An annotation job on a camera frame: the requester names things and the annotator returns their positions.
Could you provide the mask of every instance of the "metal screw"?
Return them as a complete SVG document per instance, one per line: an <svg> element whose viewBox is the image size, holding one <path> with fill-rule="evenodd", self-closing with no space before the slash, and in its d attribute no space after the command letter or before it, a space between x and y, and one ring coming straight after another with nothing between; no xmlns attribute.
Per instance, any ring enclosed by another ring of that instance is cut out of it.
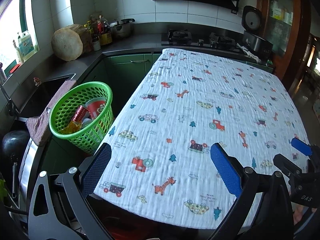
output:
<svg viewBox="0 0 320 240"><path fill-rule="evenodd" d="M279 171L276 171L276 176L277 176L278 178L281 178L281 177L282 177L282 173L279 172Z"/></svg>
<svg viewBox="0 0 320 240"><path fill-rule="evenodd" d="M244 168L244 171L246 172L246 173L253 173L253 168L251 168L251 167L245 167Z"/></svg>
<svg viewBox="0 0 320 240"><path fill-rule="evenodd" d="M40 173L39 173L39 176L42 178L42 177L44 177L45 175L47 175L47 172L46 171L41 171Z"/></svg>
<svg viewBox="0 0 320 240"><path fill-rule="evenodd" d="M70 169L69 169L69 173L70 174L74 174L74 173L76 173L77 172L77 168L76 167L71 167Z"/></svg>

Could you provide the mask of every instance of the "green plastic basket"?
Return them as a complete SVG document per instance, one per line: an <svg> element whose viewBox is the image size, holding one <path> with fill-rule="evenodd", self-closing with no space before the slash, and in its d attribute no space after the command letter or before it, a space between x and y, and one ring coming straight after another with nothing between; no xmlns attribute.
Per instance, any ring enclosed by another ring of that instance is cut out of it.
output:
<svg viewBox="0 0 320 240"><path fill-rule="evenodd" d="M90 99L105 97L106 106L99 116L87 127L73 134L61 134L71 121L79 105ZM112 90L102 82L81 84L66 93L51 110L49 126L54 136L68 140L84 152L93 154L113 123L111 109Z"/></svg>

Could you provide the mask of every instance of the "white patterned cloth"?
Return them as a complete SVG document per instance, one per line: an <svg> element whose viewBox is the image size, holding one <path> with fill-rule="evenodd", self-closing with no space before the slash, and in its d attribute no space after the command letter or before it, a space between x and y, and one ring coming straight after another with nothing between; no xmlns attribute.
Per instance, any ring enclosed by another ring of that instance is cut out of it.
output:
<svg viewBox="0 0 320 240"><path fill-rule="evenodd" d="M222 57L164 49L103 140L112 157L94 193L151 220L215 229L236 198L212 163L210 146L219 142L257 173L276 171L278 153L306 172L307 158L290 145L295 136L308 143L276 76Z"/></svg>

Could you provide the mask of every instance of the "gas stove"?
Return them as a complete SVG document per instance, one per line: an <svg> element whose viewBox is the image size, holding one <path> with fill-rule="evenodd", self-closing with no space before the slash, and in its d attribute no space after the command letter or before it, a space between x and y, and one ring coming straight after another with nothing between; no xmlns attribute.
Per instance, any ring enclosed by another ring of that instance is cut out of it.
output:
<svg viewBox="0 0 320 240"><path fill-rule="evenodd" d="M241 49L236 48L235 40L229 37L216 33L209 36L191 35L187 30L169 30L168 33L163 33L161 45L187 45L243 53Z"/></svg>

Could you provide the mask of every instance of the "yellow plastic wrapper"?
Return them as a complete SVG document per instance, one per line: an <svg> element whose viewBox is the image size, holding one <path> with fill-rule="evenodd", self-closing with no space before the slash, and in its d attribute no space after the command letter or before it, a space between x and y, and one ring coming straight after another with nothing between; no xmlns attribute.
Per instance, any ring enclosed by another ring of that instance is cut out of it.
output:
<svg viewBox="0 0 320 240"><path fill-rule="evenodd" d="M61 130L61 134L72 134L78 132L81 128L81 123L71 121L68 126Z"/></svg>

